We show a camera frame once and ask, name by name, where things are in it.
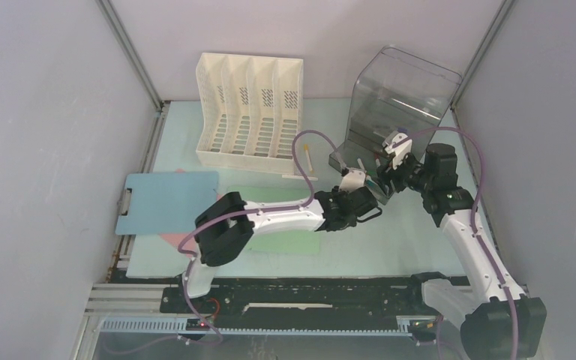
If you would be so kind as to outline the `transparent grey drawer box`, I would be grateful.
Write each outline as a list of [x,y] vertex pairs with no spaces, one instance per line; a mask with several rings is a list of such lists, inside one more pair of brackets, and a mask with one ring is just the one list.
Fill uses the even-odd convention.
[[421,159],[460,84],[461,76],[446,67],[394,46],[383,47],[355,81],[345,138],[329,155],[329,165],[341,174],[347,167],[360,169],[361,158],[366,181],[373,185],[364,187],[387,203],[391,197],[377,184],[374,163],[375,155],[381,166],[389,162],[383,141],[397,127],[406,128],[410,154]]

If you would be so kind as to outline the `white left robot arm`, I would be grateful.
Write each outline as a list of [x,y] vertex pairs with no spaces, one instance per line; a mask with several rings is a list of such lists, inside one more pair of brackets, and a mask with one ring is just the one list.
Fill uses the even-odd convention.
[[196,220],[189,239],[196,244],[182,280],[178,303],[201,311],[219,267],[231,263],[254,237],[293,230],[337,232],[378,218],[383,213],[367,187],[317,191],[289,202],[246,201],[237,191],[221,197]]

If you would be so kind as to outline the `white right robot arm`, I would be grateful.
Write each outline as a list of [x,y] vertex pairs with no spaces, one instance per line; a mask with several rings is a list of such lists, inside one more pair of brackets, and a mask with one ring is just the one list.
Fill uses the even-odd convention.
[[540,298],[530,298],[503,265],[471,193],[458,184],[455,148],[430,144],[423,161],[411,152],[411,143],[385,147],[387,163],[377,171],[380,187],[388,194],[406,189],[418,192],[424,210],[449,240],[465,271],[471,295],[440,276],[409,289],[406,303],[417,314],[431,308],[458,327],[461,344],[470,359],[525,359],[538,352],[547,309]]

